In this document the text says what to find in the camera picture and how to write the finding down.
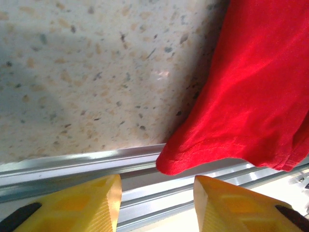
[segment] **metal track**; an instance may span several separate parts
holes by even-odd
[[[40,158],[0,165],[0,203],[45,195],[108,174],[122,178],[117,231],[125,232],[193,207],[195,175],[207,175],[249,188],[286,175],[224,159],[167,176],[156,171],[164,145]],[[294,172],[308,168],[306,158]]]

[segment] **terrazzo floor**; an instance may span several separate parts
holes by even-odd
[[[0,162],[166,142],[227,0],[0,0]]]

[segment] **aluminum rail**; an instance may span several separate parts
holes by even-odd
[[[42,196],[118,173],[122,178],[123,196],[117,231],[126,232],[192,208],[193,181],[197,174],[246,188],[287,175],[269,168],[256,168],[241,159],[223,159],[176,176],[167,176],[155,168],[155,160],[163,146],[164,144],[2,164],[0,203]],[[306,158],[293,172],[302,172],[308,168],[309,158]]]

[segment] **floor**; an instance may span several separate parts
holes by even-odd
[[[0,0],[0,162],[165,142],[228,0]]]

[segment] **red fabric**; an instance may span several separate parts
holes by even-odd
[[[290,171],[309,151],[309,1],[231,0],[207,84],[156,161],[223,158]]]

